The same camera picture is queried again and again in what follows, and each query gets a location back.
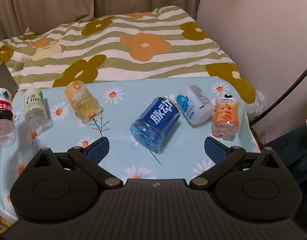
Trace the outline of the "red label clear bottle cup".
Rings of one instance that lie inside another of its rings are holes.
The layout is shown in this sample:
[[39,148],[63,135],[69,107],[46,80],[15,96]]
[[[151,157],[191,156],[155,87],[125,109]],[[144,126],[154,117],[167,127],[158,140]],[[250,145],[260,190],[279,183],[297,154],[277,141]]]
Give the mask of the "red label clear bottle cup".
[[2,148],[8,148],[15,143],[13,116],[11,93],[6,88],[0,88],[0,147]]

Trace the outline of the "orange cartoon bottle cup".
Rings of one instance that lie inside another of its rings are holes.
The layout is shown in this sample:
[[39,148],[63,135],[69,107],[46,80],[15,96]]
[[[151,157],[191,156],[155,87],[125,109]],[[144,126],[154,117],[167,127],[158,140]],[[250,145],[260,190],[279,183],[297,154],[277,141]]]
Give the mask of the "orange cartoon bottle cup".
[[215,100],[215,111],[211,130],[215,137],[230,139],[239,129],[239,102],[231,94],[219,95]]

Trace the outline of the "green label clear bottle cup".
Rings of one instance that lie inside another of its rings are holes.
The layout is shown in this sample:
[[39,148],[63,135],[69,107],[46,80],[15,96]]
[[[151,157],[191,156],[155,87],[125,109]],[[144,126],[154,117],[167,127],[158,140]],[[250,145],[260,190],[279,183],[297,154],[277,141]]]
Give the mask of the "green label clear bottle cup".
[[28,128],[45,131],[51,127],[42,91],[38,88],[26,90],[24,96],[25,122]]

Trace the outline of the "yellow orange bottle cup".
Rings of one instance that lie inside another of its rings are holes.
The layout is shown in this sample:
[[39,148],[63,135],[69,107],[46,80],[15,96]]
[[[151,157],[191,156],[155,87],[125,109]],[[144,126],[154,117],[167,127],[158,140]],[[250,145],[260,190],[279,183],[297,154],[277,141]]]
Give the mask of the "yellow orange bottle cup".
[[65,95],[75,115],[82,122],[92,120],[103,110],[96,97],[83,81],[77,80],[69,83],[65,88]]

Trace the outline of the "white bottle cup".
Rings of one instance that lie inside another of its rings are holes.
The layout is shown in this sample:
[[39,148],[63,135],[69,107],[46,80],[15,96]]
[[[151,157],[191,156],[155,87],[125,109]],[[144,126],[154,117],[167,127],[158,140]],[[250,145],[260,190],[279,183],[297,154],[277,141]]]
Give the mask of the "white bottle cup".
[[214,113],[214,105],[196,83],[190,83],[180,88],[176,102],[192,125],[206,122]]

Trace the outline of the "blue bottle cup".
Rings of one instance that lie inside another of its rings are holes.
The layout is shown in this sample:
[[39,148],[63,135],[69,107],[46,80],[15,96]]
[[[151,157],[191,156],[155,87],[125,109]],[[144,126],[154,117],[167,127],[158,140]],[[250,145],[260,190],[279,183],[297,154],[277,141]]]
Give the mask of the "blue bottle cup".
[[179,117],[177,105],[169,98],[159,96],[131,124],[130,132],[137,142],[158,153]]

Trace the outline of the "grey laptop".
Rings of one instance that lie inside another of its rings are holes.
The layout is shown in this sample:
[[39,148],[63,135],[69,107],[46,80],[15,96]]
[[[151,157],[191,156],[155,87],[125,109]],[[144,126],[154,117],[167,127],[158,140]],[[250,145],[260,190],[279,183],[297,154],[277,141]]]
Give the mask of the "grey laptop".
[[6,88],[11,93],[11,98],[13,99],[19,87],[9,72],[5,63],[0,65],[0,88]]

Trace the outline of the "striped floral duvet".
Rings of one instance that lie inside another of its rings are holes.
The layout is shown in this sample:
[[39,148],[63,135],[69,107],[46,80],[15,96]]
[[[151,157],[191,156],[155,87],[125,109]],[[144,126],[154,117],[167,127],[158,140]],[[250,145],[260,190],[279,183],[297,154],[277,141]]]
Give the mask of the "striped floral duvet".
[[84,83],[217,76],[215,93],[234,87],[244,103],[256,102],[255,88],[220,46],[183,9],[102,16],[38,34],[0,40],[5,63],[20,89]]

